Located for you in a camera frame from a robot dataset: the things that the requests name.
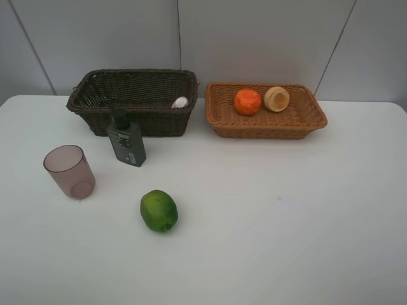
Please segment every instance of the cup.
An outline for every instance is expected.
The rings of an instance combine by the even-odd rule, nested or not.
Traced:
[[[70,198],[86,198],[95,188],[95,176],[79,146],[64,145],[55,148],[46,155],[44,167]]]

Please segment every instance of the white table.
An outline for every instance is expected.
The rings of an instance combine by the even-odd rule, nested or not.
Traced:
[[[407,115],[394,104],[321,102],[303,140],[222,139],[199,100],[183,137],[145,139],[120,163],[65,108],[0,107],[0,304],[406,304]],[[83,148],[91,197],[65,197],[48,151]],[[150,231],[143,194],[168,192],[179,222]]]

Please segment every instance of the woven texture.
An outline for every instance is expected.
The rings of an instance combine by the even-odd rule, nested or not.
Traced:
[[[271,112],[264,106],[265,93],[273,86],[283,87],[290,94],[290,103],[281,112]],[[262,105],[253,116],[243,116],[235,109],[235,95],[241,89],[260,94]],[[211,83],[206,87],[205,111],[216,133],[227,138],[302,139],[328,123],[314,95],[301,85]]]
[[[190,71],[97,70],[74,88],[67,108],[81,116],[96,135],[107,135],[111,105],[126,110],[143,136],[178,137],[184,134],[197,102],[197,87],[197,77]],[[179,97],[186,97],[189,104],[171,109]]]

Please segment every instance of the lime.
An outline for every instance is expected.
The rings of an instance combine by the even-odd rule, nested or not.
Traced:
[[[140,213],[147,227],[168,232],[178,220],[177,206],[166,192],[155,190],[141,198]]]

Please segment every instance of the light brown wicker basket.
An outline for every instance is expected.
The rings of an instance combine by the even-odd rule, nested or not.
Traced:
[[[239,90],[256,91],[263,103],[266,91],[273,86],[283,87],[290,94],[286,109],[271,112],[262,104],[253,116],[236,111],[233,103]],[[216,133],[226,138],[302,139],[328,123],[314,95],[301,85],[211,83],[206,87],[205,111]]]

